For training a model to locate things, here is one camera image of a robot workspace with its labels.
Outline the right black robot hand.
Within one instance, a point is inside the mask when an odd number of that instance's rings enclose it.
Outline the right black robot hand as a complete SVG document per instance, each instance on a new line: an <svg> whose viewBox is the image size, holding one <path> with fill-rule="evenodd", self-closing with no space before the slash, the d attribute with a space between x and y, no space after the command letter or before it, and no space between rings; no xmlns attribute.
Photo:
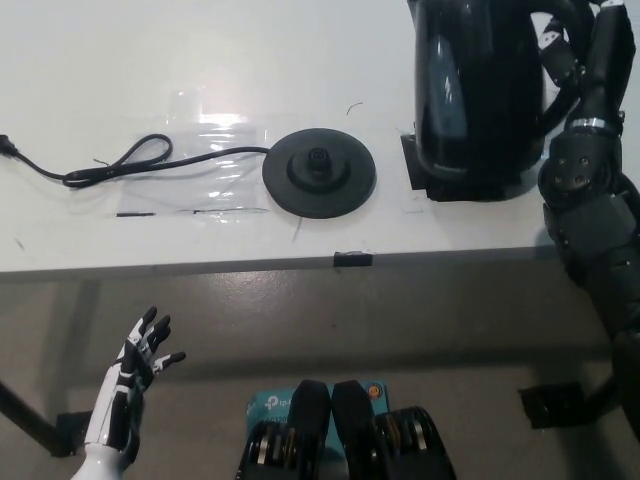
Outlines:
<svg viewBox="0 0 640 480"><path fill-rule="evenodd" d="M623 132L620 107L636 45L623 1L530 1L531 13L551 16L538 40L542 66L559 88L540 129L561 122L570 128Z"/></svg>

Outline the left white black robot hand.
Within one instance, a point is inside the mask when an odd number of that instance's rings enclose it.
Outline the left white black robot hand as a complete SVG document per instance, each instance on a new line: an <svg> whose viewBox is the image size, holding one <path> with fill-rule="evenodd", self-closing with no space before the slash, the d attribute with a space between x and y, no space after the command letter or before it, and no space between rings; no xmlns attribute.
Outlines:
<svg viewBox="0 0 640 480"><path fill-rule="evenodd" d="M134 461L140 446L144 394L169 366L186 358L184 352L158 357L171 333L171 317L156 318L152 306L134 324L114 362L107 369L86 430L86 445L112 448Z"/></svg>

